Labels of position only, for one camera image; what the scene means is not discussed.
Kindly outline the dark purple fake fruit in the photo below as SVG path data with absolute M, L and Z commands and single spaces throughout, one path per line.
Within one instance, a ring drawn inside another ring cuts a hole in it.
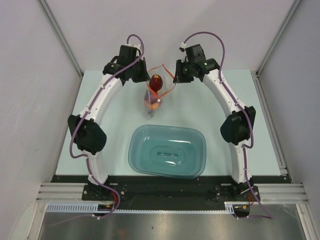
M 158 74 L 154 74 L 149 81 L 149 86 L 155 92 L 160 91 L 163 87 L 162 77 Z

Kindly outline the clear zip bag orange seal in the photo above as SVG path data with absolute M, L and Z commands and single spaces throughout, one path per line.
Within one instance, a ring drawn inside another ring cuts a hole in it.
M 150 80 L 146 82 L 146 91 L 143 97 L 143 103 L 146 111 L 146 116 L 152 118 L 160 109 L 161 105 L 163 104 L 164 98 L 175 88 L 176 84 L 173 83 L 174 75 L 164 64 L 151 68 L 148 73 L 150 78 L 153 75 L 160 75 L 163 80 L 162 89 L 158 92 L 153 91 L 150 88 Z

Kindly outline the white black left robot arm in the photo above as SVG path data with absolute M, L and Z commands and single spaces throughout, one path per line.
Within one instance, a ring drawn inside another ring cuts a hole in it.
M 107 135 L 101 123 L 110 103 L 127 81 L 141 83 L 150 79 L 143 54 L 141 43 L 121 45 L 119 54 L 104 66 L 99 85 L 84 109 L 77 115 L 71 114 L 67 120 L 71 134 L 69 146 L 76 145 L 80 150 L 79 157 L 85 159 L 88 180 L 95 185 L 93 194 L 100 200 L 107 199 L 111 193 L 111 188 L 104 184 L 108 173 L 102 150 Z

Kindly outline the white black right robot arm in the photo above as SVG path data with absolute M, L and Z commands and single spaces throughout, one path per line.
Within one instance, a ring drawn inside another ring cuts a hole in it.
M 254 146 L 256 109 L 246 106 L 237 97 L 223 75 L 223 65 L 213 58 L 206 58 L 200 44 L 187 46 L 182 43 L 179 50 L 183 58 L 176 61 L 173 82 L 191 83 L 199 79 L 220 104 L 225 114 L 220 134 L 228 143 L 231 154 L 233 186 L 230 194 L 235 200 L 242 201 L 253 188 L 247 150 Z

